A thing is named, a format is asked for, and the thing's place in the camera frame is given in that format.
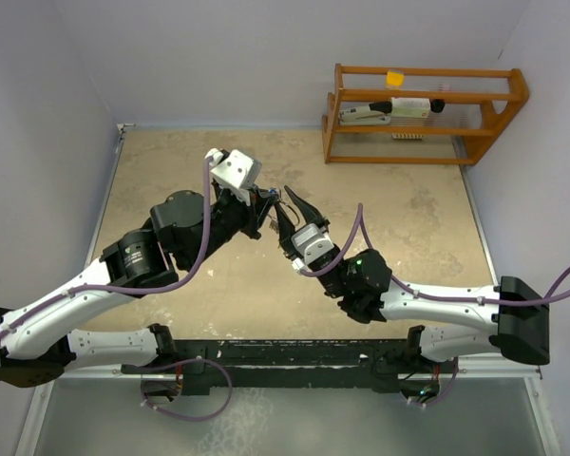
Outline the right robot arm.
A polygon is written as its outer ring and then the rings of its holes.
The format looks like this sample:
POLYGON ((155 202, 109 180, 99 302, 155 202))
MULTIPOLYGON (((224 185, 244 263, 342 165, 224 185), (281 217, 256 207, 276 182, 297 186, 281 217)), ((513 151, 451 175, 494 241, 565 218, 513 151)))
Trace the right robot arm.
POLYGON ((319 281, 352 320, 419 320, 408 334, 405 364, 426 371, 458 356, 496 352, 521 364, 550 361, 550 308, 528 284, 503 276, 493 286, 455 288, 405 282, 369 247, 355 256, 335 244, 328 220, 292 189, 288 196, 305 223, 297 228, 275 205, 279 246, 302 276, 319 281))

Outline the bunch of metal keys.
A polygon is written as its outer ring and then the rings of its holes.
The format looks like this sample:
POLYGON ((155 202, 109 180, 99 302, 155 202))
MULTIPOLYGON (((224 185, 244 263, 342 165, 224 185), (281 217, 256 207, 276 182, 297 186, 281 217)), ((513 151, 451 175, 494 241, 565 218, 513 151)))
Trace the bunch of metal keys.
POLYGON ((276 234, 280 232, 278 220, 272 216, 269 216, 268 219, 270 220, 269 227, 273 230, 276 234))

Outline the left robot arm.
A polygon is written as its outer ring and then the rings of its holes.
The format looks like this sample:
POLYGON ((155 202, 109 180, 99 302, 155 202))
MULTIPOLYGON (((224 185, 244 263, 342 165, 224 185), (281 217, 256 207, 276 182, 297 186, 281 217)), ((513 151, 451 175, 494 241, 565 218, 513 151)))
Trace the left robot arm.
POLYGON ((111 364, 172 369, 177 348, 164 325, 131 332, 82 327, 135 299, 177 290, 234 235, 258 239, 279 194, 252 187, 248 195, 241 200, 215 182, 203 194, 175 192, 59 290, 17 310, 0 308, 0 382, 32 388, 68 371, 111 364))

